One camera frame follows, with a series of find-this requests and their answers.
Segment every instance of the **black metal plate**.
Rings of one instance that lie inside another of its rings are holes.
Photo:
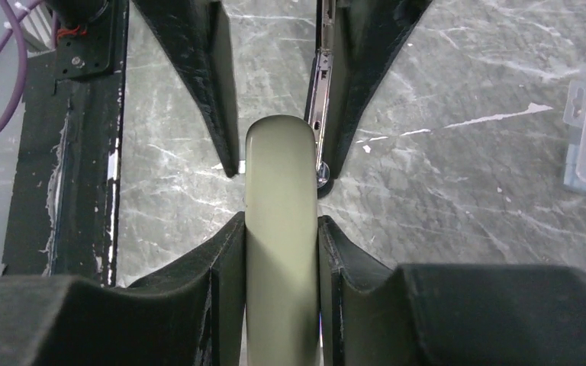
[[[102,15],[85,28],[84,35],[65,36],[57,41],[56,79],[81,79],[113,69],[118,2],[111,0]]]

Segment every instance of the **black bracket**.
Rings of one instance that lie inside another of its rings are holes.
[[[77,34],[58,39],[55,79],[83,79],[111,73],[118,4],[119,0],[110,0],[101,15],[81,25]]]

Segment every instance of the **olive green tube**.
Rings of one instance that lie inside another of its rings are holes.
[[[248,365],[319,362],[315,141],[297,117],[271,116],[246,138]]]

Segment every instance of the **hole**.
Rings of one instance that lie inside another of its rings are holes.
[[[581,116],[581,113],[583,113],[583,96],[585,96],[585,90],[583,90],[583,88],[578,88],[576,91],[576,97],[572,99],[572,105],[574,106],[572,116],[574,116],[574,118],[578,118]]]

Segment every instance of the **gray marble table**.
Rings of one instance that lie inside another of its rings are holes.
[[[314,0],[226,1],[240,135],[302,116]],[[243,209],[198,109],[136,11],[124,122],[118,284]],[[320,203],[399,262],[548,263],[586,271],[586,197],[562,187],[569,82],[586,66],[586,0],[434,0],[367,108]]]

